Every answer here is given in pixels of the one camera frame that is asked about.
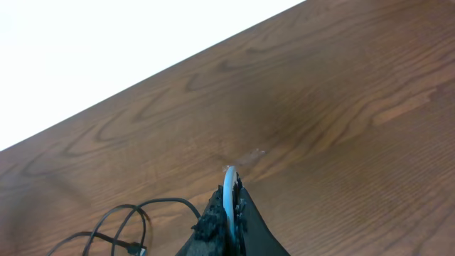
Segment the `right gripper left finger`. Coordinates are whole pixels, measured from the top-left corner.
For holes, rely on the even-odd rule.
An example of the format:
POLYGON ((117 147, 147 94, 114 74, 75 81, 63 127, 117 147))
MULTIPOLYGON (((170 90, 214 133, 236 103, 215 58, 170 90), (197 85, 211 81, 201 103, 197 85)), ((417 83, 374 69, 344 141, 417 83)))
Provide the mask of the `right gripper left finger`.
POLYGON ((222 186, 212 194, 202 216, 191 229, 192 235, 176 256, 224 256, 228 253, 230 235, 222 186))

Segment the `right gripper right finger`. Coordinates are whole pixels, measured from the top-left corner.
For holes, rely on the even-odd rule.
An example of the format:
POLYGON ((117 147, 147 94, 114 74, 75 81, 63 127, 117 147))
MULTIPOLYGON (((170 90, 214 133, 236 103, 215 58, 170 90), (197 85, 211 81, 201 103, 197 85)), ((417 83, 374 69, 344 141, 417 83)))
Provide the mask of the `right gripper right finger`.
POLYGON ((237 174, 233 187, 234 234, 238 255, 289 256, 273 236, 237 174))

